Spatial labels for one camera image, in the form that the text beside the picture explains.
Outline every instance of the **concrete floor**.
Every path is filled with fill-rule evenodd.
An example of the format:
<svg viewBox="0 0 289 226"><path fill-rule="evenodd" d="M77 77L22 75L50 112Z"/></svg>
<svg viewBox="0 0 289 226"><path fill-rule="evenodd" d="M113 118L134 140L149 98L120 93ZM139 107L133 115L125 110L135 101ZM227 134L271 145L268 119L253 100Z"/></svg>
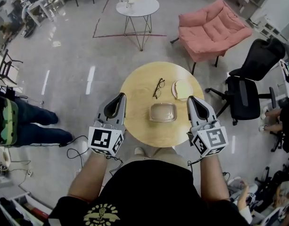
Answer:
<svg viewBox="0 0 289 226"><path fill-rule="evenodd" d="M123 33L125 17L115 9L118 0L109 0L107 5L107 0L95 0L95 4L92 0L79 0L79 7L74 0L68 1L63 7L58 8L59 14L54 17L54 22L45 19L32 37L24 39L17 36L9 45L10 55L24 61L19 65L18 86L24 94L45 101L43 108L54 111L60 118L57 127L72 132L76 137L88 135L88 127L93 125L99 104L110 95L119 92L125 78L139 66L153 61L172 62L188 70L192 66L191 58L180 43L169 43L178 35L178 15L198 10L215 0L158 1L160 9L152 15L153 33L166 37L149 38L142 52L125 37L93 38L99 19L95 37ZM143 25L142 22L140 19L136 26ZM198 63L195 77L202 89L213 87L224 91L223 81L227 72L241 67L250 45L260 37L254 32L251 37L229 49L225 57L219 59L217 68L213 66L215 60ZM86 95L91 66L95 66L96 70L91 93ZM50 73L47 86L44 95L41 95L48 70ZM280 71L273 69L257 83L258 90L266 93L269 86L275 87L276 82L281 80ZM206 94L205 99L216 111L222 106L220 98L214 94ZM230 145L219 157L223 171L230 172L231 177L242 176L248 182L253 182L256 176L262 175L266 166L270 166L271 173L274 173L287 162L289 154L283 150L270 152L274 138L258 131L259 125L262 124L260 119L240 121L237 126L233 126L229 109L219 119L226 127L230 141ZM231 150L233 136L234 154ZM75 172L81 168L80 159L68 159L66 151L68 148L75 148L83 152L86 149L83 140L81 138L64 148L10 149L13 160L32 160L28 167L33 170L34 175L27 178L21 187L30 191L38 200L54 207L59 197L66 195ZM136 146L142 146L149 152L155 150L143 145L127 132L117 156L127 160ZM198 155L189 154L189 149L188 141L176 146L176 151L184 156L185 160L196 160ZM118 161L109 160L104 184L111 177L108 171L118 165ZM19 168L21 165L13 164L11 167ZM194 185L199 191L199 164L194 165L193 175ZM22 182L24 176L23 171L12 173L16 183Z"/></svg>

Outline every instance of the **metal table legs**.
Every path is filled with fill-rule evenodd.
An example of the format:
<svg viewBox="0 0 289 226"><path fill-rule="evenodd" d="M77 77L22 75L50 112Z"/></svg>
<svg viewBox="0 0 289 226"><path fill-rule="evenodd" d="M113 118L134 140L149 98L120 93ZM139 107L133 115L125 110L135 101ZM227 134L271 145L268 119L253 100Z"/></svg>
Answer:
<svg viewBox="0 0 289 226"><path fill-rule="evenodd" d="M135 35L135 36L136 36L136 39L137 39L137 42L138 42L140 51L143 51L143 47L144 47L146 41L149 39L149 36L148 36L148 34L147 34L147 39L144 41L144 39L145 39L145 33L146 33L146 32L152 33L152 18L151 18L151 16L150 16L150 15L147 15L147 16L143 16L143 18L144 18L144 20L145 20L145 29L144 29L144 31L136 32L134 23L133 23L133 21L132 21L132 17L130 17L130 16L127 16L127 17L125 18L125 28L124 28L124 35L125 35L125 36L128 36L128 35ZM128 25L128 23L129 23L129 21L131 21L131 23L132 23L134 32L126 33L125 31L126 31L126 28L127 28L127 25Z"/></svg>

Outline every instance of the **pink cushion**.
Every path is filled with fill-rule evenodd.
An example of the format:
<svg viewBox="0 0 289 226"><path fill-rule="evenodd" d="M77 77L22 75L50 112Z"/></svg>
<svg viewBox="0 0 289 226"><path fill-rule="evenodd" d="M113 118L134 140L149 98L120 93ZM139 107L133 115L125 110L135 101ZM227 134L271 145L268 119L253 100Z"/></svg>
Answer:
<svg viewBox="0 0 289 226"><path fill-rule="evenodd" d="M223 1L179 15L179 38L195 62L224 55L252 34Z"/></svg>

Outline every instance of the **table top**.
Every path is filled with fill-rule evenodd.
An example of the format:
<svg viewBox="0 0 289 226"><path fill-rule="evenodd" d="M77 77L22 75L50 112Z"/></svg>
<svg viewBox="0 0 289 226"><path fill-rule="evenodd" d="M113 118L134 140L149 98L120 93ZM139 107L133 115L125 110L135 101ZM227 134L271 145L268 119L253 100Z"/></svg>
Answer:
<svg viewBox="0 0 289 226"><path fill-rule="evenodd" d="M165 80L165 86L161 88L161 96L156 99L153 94L160 78ZM127 99L124 125L139 141L155 147L170 147L188 140L186 133L191 123L188 120L187 102L176 100L172 94L172 85L177 80L187 80L192 85L193 95L204 99L203 91L191 73L168 62L143 65L124 81L121 87ZM168 123L150 121L149 109L155 103L175 104L177 119Z"/></svg>
<svg viewBox="0 0 289 226"><path fill-rule="evenodd" d="M134 0L133 8L127 8L126 2L119 2L116 5L118 13L130 17L142 17L153 14L159 9L157 0Z"/></svg>

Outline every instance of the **black office chair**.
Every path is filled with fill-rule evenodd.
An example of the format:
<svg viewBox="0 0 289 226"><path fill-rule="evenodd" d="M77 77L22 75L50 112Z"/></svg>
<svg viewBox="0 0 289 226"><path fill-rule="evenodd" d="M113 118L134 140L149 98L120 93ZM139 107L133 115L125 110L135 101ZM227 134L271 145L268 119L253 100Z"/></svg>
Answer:
<svg viewBox="0 0 289 226"><path fill-rule="evenodd" d="M267 41L255 40L249 50L243 66L229 73L230 77L225 81L228 90L221 93L213 88L206 88L219 95L226 104L216 115L220 114L230 105L233 125L238 120L252 120L260 116L259 99L271 99L272 107L276 107L274 90L270 87L269 94L258 94L254 81L260 81L268 71L285 56L285 47L276 38Z"/></svg>

